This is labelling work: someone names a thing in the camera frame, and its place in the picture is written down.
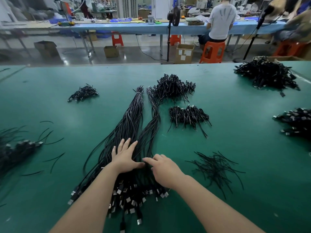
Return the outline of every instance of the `red stool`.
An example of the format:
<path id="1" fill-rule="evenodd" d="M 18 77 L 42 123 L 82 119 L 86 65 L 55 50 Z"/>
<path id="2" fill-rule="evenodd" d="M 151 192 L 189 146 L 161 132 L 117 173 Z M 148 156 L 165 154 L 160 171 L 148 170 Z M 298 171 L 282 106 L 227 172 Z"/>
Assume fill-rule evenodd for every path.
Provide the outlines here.
<path id="1" fill-rule="evenodd" d="M 218 55 L 218 50 L 221 48 L 221 54 Z M 206 62 L 206 63 L 221 63 L 222 62 L 222 57 L 224 55 L 225 51 L 225 42 L 220 42 L 220 43 L 212 43 L 212 42 L 207 42 L 204 47 L 204 51 L 202 53 L 200 63 Z"/>
<path id="2" fill-rule="evenodd" d="M 307 43 L 282 41 L 272 56 L 297 56 Z"/>
<path id="3" fill-rule="evenodd" d="M 111 38 L 112 38 L 112 45 L 115 46 L 116 44 L 121 44 L 121 46 L 124 46 L 123 45 L 123 41 L 122 41 L 122 36 L 121 34 L 119 34 L 119 38 L 115 38 L 115 36 L 112 34 L 111 35 Z"/>
<path id="4" fill-rule="evenodd" d="M 171 46 L 174 46 L 175 43 L 181 43 L 181 35 L 172 35 L 170 38 L 169 38 L 169 42 L 171 43 Z"/>

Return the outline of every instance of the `finger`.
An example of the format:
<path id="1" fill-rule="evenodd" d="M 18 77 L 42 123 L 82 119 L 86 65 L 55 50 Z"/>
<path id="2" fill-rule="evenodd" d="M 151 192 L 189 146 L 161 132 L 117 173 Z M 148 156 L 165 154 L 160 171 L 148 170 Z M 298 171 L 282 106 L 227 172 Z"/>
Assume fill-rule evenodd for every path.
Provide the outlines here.
<path id="1" fill-rule="evenodd" d="M 154 155 L 153 159 L 159 161 L 161 159 L 163 159 L 163 157 L 161 157 L 159 154 Z"/>
<path id="2" fill-rule="evenodd" d="M 150 164 L 151 166 L 155 166 L 157 164 L 157 161 L 152 158 L 142 158 L 143 161 Z"/>
<path id="3" fill-rule="evenodd" d="M 136 165 L 135 168 L 143 168 L 145 166 L 145 163 L 143 163 L 143 162 L 136 162 L 135 165 Z"/>
<path id="4" fill-rule="evenodd" d="M 120 144 L 118 146 L 118 153 L 120 153 L 122 151 L 123 144 L 124 144 L 124 139 L 121 140 L 121 142 L 120 142 Z"/>
<path id="5" fill-rule="evenodd" d="M 128 149 L 128 145 L 130 144 L 131 139 L 127 139 L 126 142 L 123 145 L 122 151 L 127 150 Z"/>
<path id="6" fill-rule="evenodd" d="M 116 153 L 116 147 L 114 146 L 111 152 L 111 157 L 114 158 L 117 155 Z"/>
<path id="7" fill-rule="evenodd" d="M 138 143 L 138 141 L 135 141 L 135 142 L 132 143 L 132 144 L 130 145 L 130 147 L 128 148 L 132 153 L 134 152 L 134 149 L 135 149 L 137 143 Z"/>

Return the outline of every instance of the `blue table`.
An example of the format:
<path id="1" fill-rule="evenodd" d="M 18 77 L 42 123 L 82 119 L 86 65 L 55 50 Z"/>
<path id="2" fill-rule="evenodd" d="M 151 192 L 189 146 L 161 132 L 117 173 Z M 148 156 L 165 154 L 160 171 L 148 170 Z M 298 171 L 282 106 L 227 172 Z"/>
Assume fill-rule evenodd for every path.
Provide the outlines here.
<path id="1" fill-rule="evenodd" d="M 258 34 L 269 34 L 274 33 L 278 30 L 281 30 L 284 27 L 285 22 L 278 21 L 273 24 L 266 24 L 262 25 L 259 29 Z M 105 30 L 105 31 L 115 31 L 125 34 L 160 34 L 160 54 L 162 55 L 162 45 L 163 45 L 163 34 L 167 34 L 168 32 L 168 25 L 169 23 L 162 23 L 162 24 L 154 24 L 148 25 L 147 23 L 83 23 L 76 26 L 71 27 L 59 27 L 55 26 L 51 29 L 71 29 L 75 32 L 85 32 L 89 30 Z M 235 34 L 238 35 L 237 41 L 235 43 L 235 48 L 239 42 L 240 36 L 242 34 L 252 34 L 255 31 L 257 26 L 256 21 L 237 21 L 232 29 L 229 31 L 229 39 L 230 41 L 231 35 Z M 177 35 L 200 35 L 200 34 L 207 34 L 208 30 L 206 30 L 206 23 L 204 25 L 195 25 L 195 26 L 188 26 L 185 23 L 179 23 L 177 27 L 171 27 L 171 34 Z M 82 38 L 83 44 L 86 48 L 86 51 L 89 55 L 89 50 L 86 47 L 84 39 Z M 90 39 L 90 43 L 92 46 L 92 50 L 94 50 L 93 43 Z"/>

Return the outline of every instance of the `hand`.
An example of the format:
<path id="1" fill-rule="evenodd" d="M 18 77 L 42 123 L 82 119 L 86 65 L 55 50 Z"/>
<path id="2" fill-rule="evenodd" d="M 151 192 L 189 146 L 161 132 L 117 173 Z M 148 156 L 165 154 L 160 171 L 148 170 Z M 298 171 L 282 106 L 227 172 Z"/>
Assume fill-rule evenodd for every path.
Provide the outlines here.
<path id="1" fill-rule="evenodd" d="M 164 187 L 175 190 L 178 183 L 185 177 L 177 164 L 164 154 L 156 154 L 153 159 L 143 158 L 142 160 L 153 166 L 151 170 L 155 180 Z"/>
<path id="2" fill-rule="evenodd" d="M 145 166 L 145 163 L 142 162 L 135 162 L 132 160 L 132 155 L 135 146 L 137 145 L 138 141 L 135 141 L 133 144 L 128 147 L 130 144 L 131 139 L 127 139 L 124 143 L 124 139 L 121 140 L 118 146 L 118 154 L 116 153 L 116 147 L 112 149 L 111 156 L 112 161 L 111 165 L 114 169 L 119 173 L 129 172 L 132 171 L 134 168 L 142 168 Z"/>

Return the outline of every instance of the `white t-shirt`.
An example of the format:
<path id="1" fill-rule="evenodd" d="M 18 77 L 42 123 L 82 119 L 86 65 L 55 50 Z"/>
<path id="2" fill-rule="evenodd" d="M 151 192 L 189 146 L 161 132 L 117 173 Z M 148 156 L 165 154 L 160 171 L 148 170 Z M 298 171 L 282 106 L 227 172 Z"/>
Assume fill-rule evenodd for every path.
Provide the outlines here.
<path id="1" fill-rule="evenodd" d="M 212 9 L 208 23 L 211 23 L 210 38 L 226 39 L 230 24 L 234 23 L 236 8 L 231 4 L 220 4 Z"/>

